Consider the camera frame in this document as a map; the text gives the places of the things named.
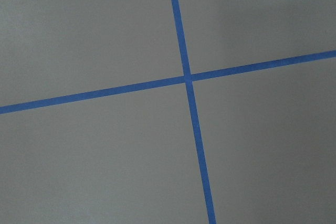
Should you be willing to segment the blue crossing tape line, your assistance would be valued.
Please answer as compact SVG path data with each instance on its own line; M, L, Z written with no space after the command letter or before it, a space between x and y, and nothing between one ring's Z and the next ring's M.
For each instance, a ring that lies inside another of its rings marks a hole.
M304 62L329 59L329 58L334 58L334 57L335 57L335 51L332 50L332 51L320 52L320 53L315 53L315 54L289 57L289 58L284 58L284 59L249 64L249 65L195 73L191 75L191 80L200 81L200 80L212 79L212 78L217 78L217 77L231 76L231 75L236 75L236 74L241 74L241 73L246 73L246 72L253 72L253 71L259 71L259 70L264 70L264 69L295 65L295 64L304 63ZM72 103L72 102L78 102L78 101L83 101L83 100L90 100L90 99L95 99L95 98L100 98L100 97L107 97L111 95L136 92L136 91L141 91L141 90L146 90L146 89L172 86L175 84L181 84L183 82L184 82L184 77L179 76L179 77L172 77L172 78L167 78L167 79L160 79L160 80L130 84L126 86L65 95L65 96L54 97L54 98L49 98L49 99L42 99L42 100L6 105L6 106L1 107L1 114L43 108L47 106Z

